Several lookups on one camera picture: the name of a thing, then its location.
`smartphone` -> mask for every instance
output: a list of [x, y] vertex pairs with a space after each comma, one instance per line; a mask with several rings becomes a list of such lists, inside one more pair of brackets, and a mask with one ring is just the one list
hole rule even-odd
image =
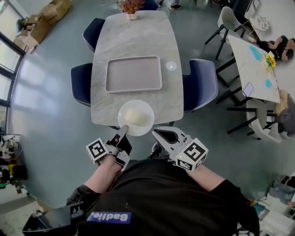
[[243, 90], [243, 94], [244, 94], [244, 96], [249, 97], [250, 94], [253, 92], [253, 90], [254, 90], [254, 87], [253, 87], [253, 85], [249, 82], [249, 83], [247, 84], [247, 86], [246, 86], [246, 87], [244, 88], [244, 90]]

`white marker cube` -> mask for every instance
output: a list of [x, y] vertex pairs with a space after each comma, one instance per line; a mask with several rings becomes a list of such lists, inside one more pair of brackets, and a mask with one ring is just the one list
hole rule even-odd
[[194, 171], [205, 161], [207, 154], [208, 149], [195, 138], [176, 156], [175, 164], [188, 171]]
[[108, 153], [106, 146], [103, 144], [100, 138], [96, 139], [91, 144], [88, 144], [86, 146], [86, 151], [89, 157], [91, 158], [93, 164], [95, 164], [95, 162], [99, 158], [103, 157]]

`gray rectangular tray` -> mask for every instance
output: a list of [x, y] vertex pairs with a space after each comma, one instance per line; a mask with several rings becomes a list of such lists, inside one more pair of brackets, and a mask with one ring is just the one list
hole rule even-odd
[[152, 91], [162, 88], [158, 56], [113, 59], [106, 66], [106, 87], [109, 94]]

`gray floor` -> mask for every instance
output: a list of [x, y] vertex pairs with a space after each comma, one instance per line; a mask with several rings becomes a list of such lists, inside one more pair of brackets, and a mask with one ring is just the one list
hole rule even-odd
[[[217, 30], [220, 9], [207, 6], [208, 1], [182, 0], [183, 8], [170, 11], [165, 1], [160, 9], [171, 21], [176, 36], [183, 73], [189, 73], [193, 58], [214, 61], [216, 66], [229, 60], [231, 49], [225, 45], [215, 61], [220, 37], [206, 47], [204, 42]], [[30, 55], [20, 69], [12, 99], [10, 131], [20, 133], [24, 160], [28, 168], [28, 190], [51, 207], [62, 206], [75, 187], [93, 173], [85, 146], [98, 137], [107, 140], [115, 134], [109, 127], [91, 122], [90, 109], [76, 102], [71, 94], [70, 69], [92, 62], [93, 53], [82, 39], [82, 32], [95, 18], [119, 13], [116, 4], [99, 6], [98, 0], [74, 0], [68, 14]], [[237, 74], [235, 65], [223, 72], [225, 78]], [[224, 92], [219, 87], [219, 95]], [[205, 164], [241, 187], [250, 198], [259, 198], [267, 184], [279, 173], [294, 169], [295, 146], [289, 141], [279, 145], [247, 137], [247, 128], [227, 135], [226, 131], [245, 121], [245, 115], [227, 112], [231, 101], [210, 105], [186, 113], [175, 122], [192, 137], [198, 137], [209, 149]], [[151, 133], [129, 138], [131, 157], [144, 159], [154, 139]]]

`white round plate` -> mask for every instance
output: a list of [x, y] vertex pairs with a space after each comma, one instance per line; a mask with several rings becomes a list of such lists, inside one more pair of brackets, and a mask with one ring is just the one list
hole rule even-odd
[[[125, 120], [125, 115], [126, 115], [127, 111], [131, 108], [138, 110], [140, 112], [143, 112], [146, 115], [148, 115], [148, 120], [147, 120], [145, 126], [134, 125], [134, 124], [131, 124], [130, 122]], [[155, 121], [155, 117], [153, 114], [153, 109], [151, 108], [151, 106], [148, 103], [146, 103], [145, 101], [142, 101], [142, 100], [131, 100], [131, 101], [126, 102], [121, 107], [121, 109], [118, 113], [119, 126], [122, 127], [125, 124], [128, 125], [129, 129], [128, 129], [127, 134], [130, 136], [141, 136], [141, 135], [148, 133], [150, 131], [150, 129], [152, 128], [154, 121]]]

